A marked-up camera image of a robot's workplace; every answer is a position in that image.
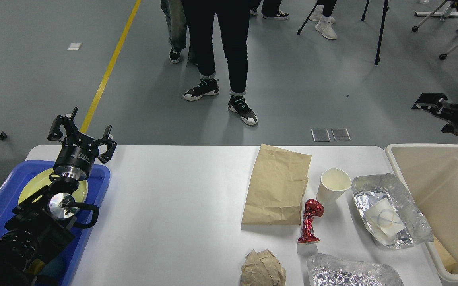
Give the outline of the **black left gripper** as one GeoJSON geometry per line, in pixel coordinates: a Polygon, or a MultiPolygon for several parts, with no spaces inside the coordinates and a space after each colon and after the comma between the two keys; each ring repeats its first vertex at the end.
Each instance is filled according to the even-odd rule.
{"type": "Polygon", "coordinates": [[[79,134],[74,123],[77,112],[78,107],[75,107],[71,113],[65,116],[58,115],[52,122],[47,140],[62,142],[62,148],[53,166],[54,173],[60,176],[72,173],[74,179],[84,181],[89,178],[96,158],[102,164],[111,160],[117,142],[112,139],[112,125],[107,125],[103,136],[97,140],[79,134]],[[107,147],[103,153],[98,150],[98,147],[102,145],[107,147]]]}

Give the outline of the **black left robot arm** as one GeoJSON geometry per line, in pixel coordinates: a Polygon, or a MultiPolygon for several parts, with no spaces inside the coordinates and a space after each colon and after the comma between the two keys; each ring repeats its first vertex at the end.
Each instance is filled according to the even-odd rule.
{"type": "Polygon", "coordinates": [[[89,229],[98,221],[99,207],[76,201],[74,192],[86,181],[96,160],[107,163],[117,142],[108,125],[95,139],[74,123],[78,108],[53,120],[47,139],[61,143],[49,174],[49,184],[32,193],[12,209],[0,236],[0,286],[58,285],[49,275],[34,274],[37,262],[48,264],[75,239],[73,228],[89,229]]]}

